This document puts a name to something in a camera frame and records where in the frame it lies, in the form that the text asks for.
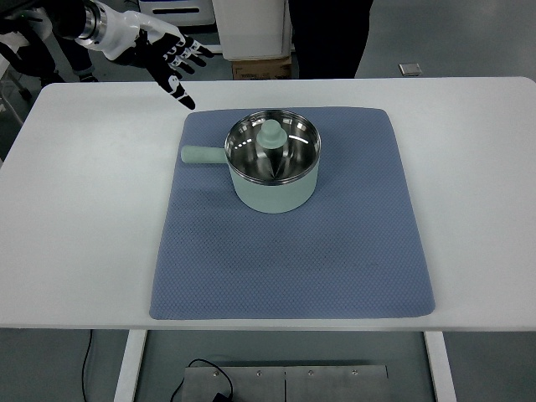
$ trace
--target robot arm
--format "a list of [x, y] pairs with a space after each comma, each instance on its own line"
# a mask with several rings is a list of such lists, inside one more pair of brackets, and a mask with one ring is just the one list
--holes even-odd
[[[209, 58], [213, 55], [196, 40], [181, 34], [177, 27], [134, 11], [118, 13], [95, 0], [26, 3], [42, 6], [59, 36], [74, 39], [87, 49], [101, 51], [107, 59], [119, 64], [147, 68], [165, 91], [186, 107], [195, 107], [180, 83], [182, 76], [177, 69], [192, 74], [194, 70], [188, 62], [205, 66], [198, 54]], [[18, 10], [15, 18], [24, 18], [23, 12]]]
[[177, 27], [134, 11], [118, 13], [99, 2], [85, 4], [85, 26], [76, 42], [99, 50], [109, 60], [131, 64], [141, 61], [156, 82], [186, 107], [195, 104], [180, 83], [180, 68], [192, 74], [188, 61], [206, 63], [197, 56], [212, 57], [203, 45], [182, 35]]

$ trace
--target table leg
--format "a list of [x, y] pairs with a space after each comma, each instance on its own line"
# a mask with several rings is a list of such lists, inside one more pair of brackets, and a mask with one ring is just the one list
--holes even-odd
[[114, 402], [133, 402], [136, 397], [137, 379], [142, 366], [143, 349], [147, 330], [132, 329], [128, 332], [121, 372], [117, 380]]
[[437, 402], [456, 402], [451, 366], [446, 354], [443, 332], [425, 331], [426, 351]]

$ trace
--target black cable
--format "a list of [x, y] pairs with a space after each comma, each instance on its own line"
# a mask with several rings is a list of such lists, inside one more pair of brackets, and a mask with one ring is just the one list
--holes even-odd
[[93, 330], [90, 329], [90, 341], [87, 344], [87, 350], [85, 351], [85, 357], [84, 357], [84, 363], [82, 364], [82, 395], [84, 396], [84, 402], [87, 402], [87, 398], [85, 397], [85, 363], [87, 362], [87, 357], [90, 354], [91, 349], [91, 341], [93, 341]]
[[[194, 364], [195, 362], [203, 362], [203, 363], [206, 363], [206, 364], [209, 364], [211, 365], [212, 367], [214, 367], [215, 369], [217, 369], [218, 371], [220, 371], [221, 374], [223, 374], [225, 376], [225, 378], [227, 378], [227, 381], [229, 381], [229, 386], [231, 388], [231, 392], [229, 394], [229, 400], [233, 400], [233, 383], [231, 382], [231, 379], [229, 378], [229, 376], [225, 373], [224, 370], [222, 370], [220, 367], [218, 367], [216, 364], [214, 363], [211, 363], [210, 361], [208, 360], [205, 360], [203, 358], [195, 358], [194, 360], [192, 360], [190, 362], [190, 364], [188, 365], [188, 367], [192, 367], [192, 364]], [[171, 395], [171, 399], [169, 400], [169, 402], [173, 402], [173, 399], [175, 398], [175, 395], [177, 394], [177, 392], [181, 389], [181, 387], [183, 386], [184, 384], [184, 377], [183, 377], [183, 380], [181, 381], [181, 384], [178, 385], [177, 389], [175, 389], [175, 392], [173, 392], [173, 395]]]

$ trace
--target pot rim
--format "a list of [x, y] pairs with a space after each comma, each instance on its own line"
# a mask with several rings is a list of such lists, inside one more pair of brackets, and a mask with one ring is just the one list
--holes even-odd
[[[314, 133], [314, 135], [315, 135], [315, 137], [317, 139], [317, 143], [318, 143], [318, 150], [317, 150], [317, 153], [315, 155], [314, 161], [303, 172], [301, 172], [299, 174], [296, 174], [294, 176], [291, 176], [289, 178], [283, 178], [283, 179], [278, 178], [278, 179], [273, 179], [273, 180], [262, 180], [262, 179], [258, 179], [258, 178], [253, 178], [253, 177], [245, 174], [244, 172], [240, 171], [235, 165], [233, 165], [233, 163], [230, 161], [229, 153], [227, 151], [229, 149], [229, 137], [231, 135], [231, 132], [233, 132], [235, 129], [237, 129], [245, 121], [254, 120], [255, 118], [258, 118], [260, 116], [265, 115], [267, 112], [274, 112], [274, 113], [279, 113], [280, 115], [283, 115], [283, 116], [289, 116], [289, 117], [292, 117], [292, 118], [298, 118], [300, 120], [303, 120], [308, 126], [310, 126], [313, 129], [313, 133]], [[263, 185], [263, 186], [281, 186], [283, 184], [292, 183], [292, 182], [295, 182], [296, 180], [299, 180], [300, 178], [303, 178], [318, 164], [318, 160], [320, 158], [321, 145], [322, 145], [322, 143], [321, 143], [320, 134], [318, 132], [318, 129], [306, 117], [304, 117], [302, 115], [299, 115], [298, 113], [295, 113], [293, 111], [285, 111], [285, 110], [282, 110], [282, 109], [266, 109], [264, 111], [255, 111], [253, 113], [250, 113], [248, 116], [243, 117], [242, 119], [237, 121], [231, 127], [231, 129], [229, 130], [229, 133], [227, 134], [227, 137], [225, 138], [224, 150], [225, 150], [225, 157], [227, 158], [227, 164], [236, 172], [236, 174], [241, 176], [243, 179], [247, 180], [248, 182], [260, 184], [260, 185]]]

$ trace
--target pot handle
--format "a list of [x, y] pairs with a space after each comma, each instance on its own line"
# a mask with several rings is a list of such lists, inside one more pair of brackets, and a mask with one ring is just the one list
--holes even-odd
[[181, 160], [184, 163], [227, 163], [227, 155], [223, 148], [185, 145], [181, 149]]

